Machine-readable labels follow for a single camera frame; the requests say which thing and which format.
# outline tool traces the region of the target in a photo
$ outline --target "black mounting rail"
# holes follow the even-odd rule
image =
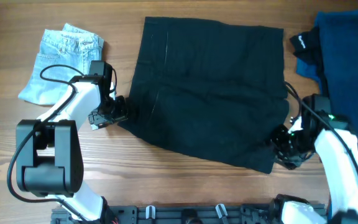
[[[326,219],[326,209],[323,204],[312,205],[314,210]],[[192,209],[197,211],[198,218],[203,224],[223,224],[218,217],[215,207],[156,207],[155,219],[146,219],[146,208],[136,206],[111,206],[110,209],[116,214],[119,224],[186,224],[183,221],[183,211]],[[269,204],[243,204],[241,206],[228,206],[228,224],[280,224],[274,219],[269,221]],[[52,210],[51,224],[74,224],[80,223],[73,220],[70,214],[62,208]]]

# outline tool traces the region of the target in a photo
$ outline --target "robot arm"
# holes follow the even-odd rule
[[[122,96],[116,99],[109,96],[112,74],[109,64],[92,61],[89,73],[70,80],[75,87],[75,96],[21,150],[16,161],[17,184],[21,191],[64,201],[63,207],[74,220],[111,224],[115,216],[107,201],[83,181],[84,168],[77,130],[87,116],[93,129],[98,129],[126,119],[127,110]],[[16,142],[22,142],[24,136],[64,104],[71,93],[72,89],[68,88],[59,102],[36,120],[22,120],[17,125]],[[55,155],[39,156],[37,150],[47,146],[55,147]]]
[[[351,150],[358,167],[357,137],[352,133],[346,119],[327,114],[331,112],[327,98],[313,95],[306,97],[304,101],[335,128]],[[300,164],[299,158],[304,157],[303,154],[307,151],[312,150],[319,154],[331,198],[333,219],[328,223],[337,223],[338,220],[345,219],[358,223],[358,175],[351,156],[341,141],[306,111],[302,111],[302,117],[294,122],[288,132],[283,134],[282,131],[285,130],[281,128],[281,132],[278,132],[281,134],[276,132],[278,140],[276,138],[275,145],[278,154],[283,155],[281,158],[284,165],[289,169],[297,167]],[[308,202],[277,198],[276,203],[280,205],[276,208],[282,209],[279,214],[284,224],[327,223],[313,211]]]

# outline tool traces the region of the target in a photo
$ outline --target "white logo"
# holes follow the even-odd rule
[[[302,40],[302,36],[301,36],[301,35],[298,36],[298,40],[301,42],[302,47],[305,49],[306,46],[305,46],[305,43],[303,43],[303,40]]]

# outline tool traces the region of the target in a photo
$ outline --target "folded jeans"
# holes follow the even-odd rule
[[[38,105],[54,105],[66,92],[67,85],[41,79],[41,70],[62,64],[87,74],[91,61],[101,60],[103,42],[98,35],[70,24],[65,24],[62,31],[45,29],[32,75],[19,93],[19,99]],[[64,81],[69,81],[75,75],[79,74],[64,67],[54,67],[44,73],[44,77]]]

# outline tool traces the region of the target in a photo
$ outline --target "wood grain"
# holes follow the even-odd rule
[[[285,78],[301,96],[306,96],[316,93],[318,87],[295,73],[296,60],[288,38],[312,28],[318,11],[357,8],[358,1],[314,0],[0,4],[0,223],[48,223],[50,209],[55,207],[53,203],[22,203],[6,187],[16,124],[48,110],[17,99],[32,72],[44,29],[59,30],[69,22],[99,34],[106,41],[104,59],[117,70],[117,92],[128,95],[145,16],[282,27]],[[294,113],[297,105],[289,100]],[[275,166],[272,174],[265,175],[166,151],[117,126],[91,131],[85,123],[79,136],[85,179],[110,205],[239,205],[265,203],[280,193],[314,202],[328,201],[328,186],[317,156],[297,170]]]

